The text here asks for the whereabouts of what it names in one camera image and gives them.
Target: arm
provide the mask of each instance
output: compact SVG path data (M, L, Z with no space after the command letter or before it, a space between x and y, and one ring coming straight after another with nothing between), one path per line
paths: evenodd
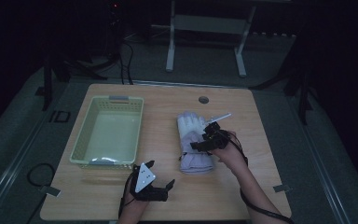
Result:
M117 224L136 224L142 217L149 202L137 201L130 194L130 184L128 184L127 191L124 197L124 206Z
M258 185L255 177L249 170L245 160L241 153L232 145L228 143L224 149L215 149L210 151L217 156L223 162L226 167L234 174L241 187L242 193L248 199L248 201L259 208L263 208L270 212L280 214L279 210L269 200L265 192ZM249 215L254 224L257 223L271 223L281 224L286 223L274 217L268 217L264 214L258 213L255 210L248 207Z

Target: crumpled white fabric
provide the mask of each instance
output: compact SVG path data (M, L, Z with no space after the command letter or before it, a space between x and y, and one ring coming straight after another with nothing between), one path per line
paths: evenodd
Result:
M177 117L181 140L180 170L185 174L206 174L213 169L213 160L206 152L198 152L190 143L202 142L205 119L194 112L185 112Z

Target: green plastic basket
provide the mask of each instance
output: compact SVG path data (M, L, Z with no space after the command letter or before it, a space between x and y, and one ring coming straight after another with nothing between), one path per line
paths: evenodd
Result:
M94 96L71 153L82 168L131 169L141 131L144 99Z

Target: black cable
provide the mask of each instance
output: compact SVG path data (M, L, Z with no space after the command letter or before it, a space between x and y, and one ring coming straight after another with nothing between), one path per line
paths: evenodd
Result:
M279 220L282 220L284 222L287 222L289 224L294 224L295 222L290 219L289 217L285 217L285 216L282 216L280 214L277 214L277 213L273 213L273 212L270 212L268 210L265 210L265 209L262 209L262 208L259 208L257 207L256 205L252 204L251 202L249 202L249 200L245 197L245 195L243 194L242 190L240 189L240 194L241 194L241 198L242 200L245 202L245 204L252 208L253 210L255 210L256 212L258 213L261 213L261 214L264 214L268 217L274 217L274 218L277 218Z
M51 171L51 179L49 180L49 182L47 184L38 184L36 182L33 181L33 179L31 178L32 176L32 173L34 172L34 170L36 170L37 168L39 167L42 167L42 166L47 166L50 171ZM55 175L55 169L52 165L48 164L48 163L39 163L37 164L36 166L34 166L33 168L31 168L31 170L28 172L27 174L27 180L28 182L32 185L32 186L35 186L35 187L44 187L44 186L50 186L51 185L51 182L52 182L52 179L53 179L53 176ZM26 222L27 224L31 222L32 218L34 217L34 215L36 214L36 212L39 210L39 208L42 206L43 202L45 201L46 199L46 196L47 194L45 194L42 199L39 201L39 204L37 205L37 207L34 209L33 213L31 214L31 216L28 218L28 221Z
M243 159L245 160L246 164L248 164L248 158L244 155L243 153L243 150L242 150L242 146L241 146L241 142L240 140L237 138L237 136L231 132L227 132L227 131L224 131L224 130L216 130L217 133L219 133L220 135L222 135L224 138L226 138L232 145L234 145L234 147L241 153L241 155L243 156ZM228 133L230 134L231 136L234 136L235 139L237 140L238 144L236 144L234 141L232 141L230 138L228 138L226 135L224 135L223 133L221 132L225 132L225 133ZM295 222L290 219L289 217L285 217L285 216L282 216L280 214L277 214L277 213L273 213L273 212L270 212L268 210L265 210L265 209L262 209L262 208L259 208L257 207L256 205L252 204L251 202L249 202L249 200L246 198L246 196L243 194L242 190L240 189L240 194L241 194L241 198L242 200L245 202L245 204L250 207L251 209L255 210L256 212L258 213L261 213L263 215L266 215L268 217L274 217L274 218L277 218L279 220L282 220L284 222L287 222L289 224L294 224Z
M121 65L121 71L120 71L120 75L121 75L121 83L124 85L124 72L127 73L127 78L129 80L130 85L133 85L132 82L132 78L131 78L131 72L130 72L130 67L131 67L131 62L132 62L132 56L133 56L133 48L131 47L131 45L129 45L128 43L124 42L124 45L126 45L127 47L130 48L131 50L131 55L129 58L129 62L127 65L124 65L123 63L123 58L120 54L119 59L120 59L120 65Z
M126 181L126 185L124 186L124 191L123 191L123 197L121 197L121 200L120 200L120 207L118 208L118 217L121 216L121 213L123 212L123 208L127 205L129 205L130 203L132 203L135 198L133 198L130 202L128 203L124 203L125 202L125 199L126 199L126 192L127 192L127 187L130 183L130 180L132 179L132 176L133 176L133 173L131 173L129 175L129 177L127 178L127 181Z

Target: metal frame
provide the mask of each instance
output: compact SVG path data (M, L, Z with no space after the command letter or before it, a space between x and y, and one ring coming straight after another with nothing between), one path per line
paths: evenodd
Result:
M223 34L241 35L240 44L234 49L235 58L240 77L246 77L245 65L243 63L242 51L245 46L246 38L255 15L256 7L253 6L247 20L198 17L175 14L175 0L171 1L171 26L170 26L170 45L168 47L166 71L173 71L173 61L175 55L175 29L190 30L200 32L215 32Z

